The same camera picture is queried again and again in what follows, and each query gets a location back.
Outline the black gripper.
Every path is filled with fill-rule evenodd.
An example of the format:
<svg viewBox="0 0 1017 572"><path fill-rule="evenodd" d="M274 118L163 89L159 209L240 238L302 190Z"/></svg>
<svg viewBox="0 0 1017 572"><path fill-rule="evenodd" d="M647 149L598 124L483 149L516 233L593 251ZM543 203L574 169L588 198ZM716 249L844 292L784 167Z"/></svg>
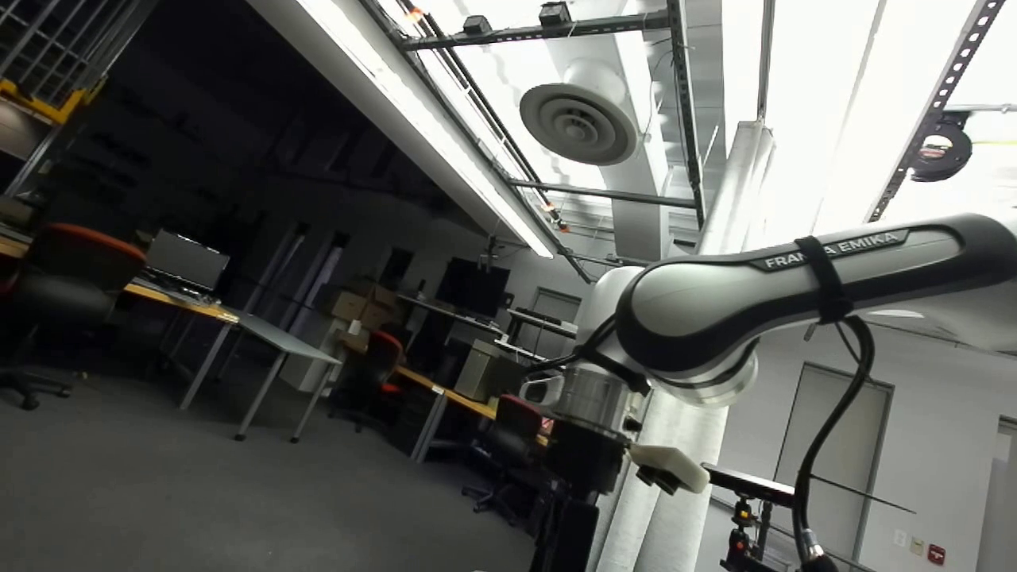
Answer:
<svg viewBox="0 0 1017 572"><path fill-rule="evenodd" d="M548 470L548 508L537 521L530 572L586 572L598 527L598 499L613 489L629 439L571 416L543 416L537 461Z"/></svg>

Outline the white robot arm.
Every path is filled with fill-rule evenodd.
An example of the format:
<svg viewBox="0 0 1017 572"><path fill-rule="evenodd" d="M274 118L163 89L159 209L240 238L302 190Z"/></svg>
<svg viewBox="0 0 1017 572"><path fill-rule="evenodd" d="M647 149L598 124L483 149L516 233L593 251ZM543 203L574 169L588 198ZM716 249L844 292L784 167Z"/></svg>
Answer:
<svg viewBox="0 0 1017 572"><path fill-rule="evenodd" d="M857 374L875 370L865 313L889 302L943 298L1017 277L1017 234L990 216L946 216L855 234L794 238L720 257L675 257L635 269L607 297L607 315L564 359L635 394L667 389L691 403L729 399L756 365L765 332L816 321L857 339ZM537 534L530 572L586 572L593 499L611 493L624 461L675 493L712 474L677 448L629 445L618 429L558 414L548 467L558 488Z"/></svg>

